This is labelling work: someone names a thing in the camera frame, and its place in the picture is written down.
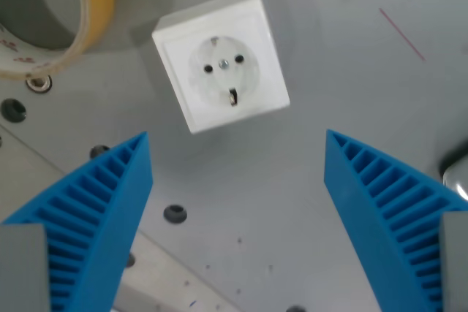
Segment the white square housing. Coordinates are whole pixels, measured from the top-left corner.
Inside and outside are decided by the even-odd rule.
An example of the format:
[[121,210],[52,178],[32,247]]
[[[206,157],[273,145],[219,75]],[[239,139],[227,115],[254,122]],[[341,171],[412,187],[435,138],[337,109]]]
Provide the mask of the white square housing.
[[192,133],[290,104],[262,0],[175,12],[153,39]]

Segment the masking tape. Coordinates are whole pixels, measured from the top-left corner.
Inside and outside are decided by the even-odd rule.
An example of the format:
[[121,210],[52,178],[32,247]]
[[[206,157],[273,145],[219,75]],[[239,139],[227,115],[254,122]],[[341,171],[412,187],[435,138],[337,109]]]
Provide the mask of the masking tape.
[[67,67],[102,35],[112,18],[114,0],[80,0],[80,25],[65,50],[30,45],[0,24],[0,77],[13,80],[41,78]]

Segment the ribbed structure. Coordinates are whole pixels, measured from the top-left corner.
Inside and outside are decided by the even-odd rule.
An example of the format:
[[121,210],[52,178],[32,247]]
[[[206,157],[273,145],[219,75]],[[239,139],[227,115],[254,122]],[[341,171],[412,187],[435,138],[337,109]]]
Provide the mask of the ribbed structure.
[[45,226],[52,312],[110,311],[152,183],[143,133],[69,174],[4,222]]
[[328,131],[325,185],[382,312],[442,312],[439,222],[468,202],[357,140]]

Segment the gray surface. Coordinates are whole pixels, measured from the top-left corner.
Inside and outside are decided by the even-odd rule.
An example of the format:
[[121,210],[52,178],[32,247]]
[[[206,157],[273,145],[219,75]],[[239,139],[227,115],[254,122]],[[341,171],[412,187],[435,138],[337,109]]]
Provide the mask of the gray surface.
[[[150,33],[161,15],[205,0],[117,1],[105,38],[49,94],[0,83],[1,99],[28,108],[24,123],[2,123],[65,171],[96,144],[148,130],[144,232],[245,312],[378,311],[323,185],[325,130],[437,175],[468,135],[466,0],[265,0],[291,106],[197,135]],[[173,203],[188,210],[179,226],[162,217]]]
[[41,224],[0,226],[2,311],[50,312],[47,240]]
[[179,312],[125,284],[118,288],[113,308],[111,312]]
[[468,212],[444,213],[440,223],[440,261],[444,312],[468,311]]

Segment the red line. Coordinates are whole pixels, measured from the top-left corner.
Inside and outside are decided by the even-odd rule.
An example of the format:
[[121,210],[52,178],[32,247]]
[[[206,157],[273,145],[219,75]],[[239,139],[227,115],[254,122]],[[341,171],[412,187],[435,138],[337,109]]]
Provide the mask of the red line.
[[395,30],[400,33],[400,36],[403,37],[403,39],[406,41],[406,43],[408,43],[408,45],[415,51],[415,53],[421,58],[421,60],[425,61],[426,59],[424,58],[424,56],[419,52],[418,49],[416,49],[416,47],[410,42],[410,40],[408,39],[407,36],[405,36],[403,34],[403,32],[400,30],[400,28],[398,28],[398,26],[392,21],[391,18],[388,17],[387,13],[385,11],[383,11],[383,9],[379,9],[380,12],[382,13],[382,15],[385,16],[385,18],[387,19],[387,21],[392,25],[392,27],[395,28]]

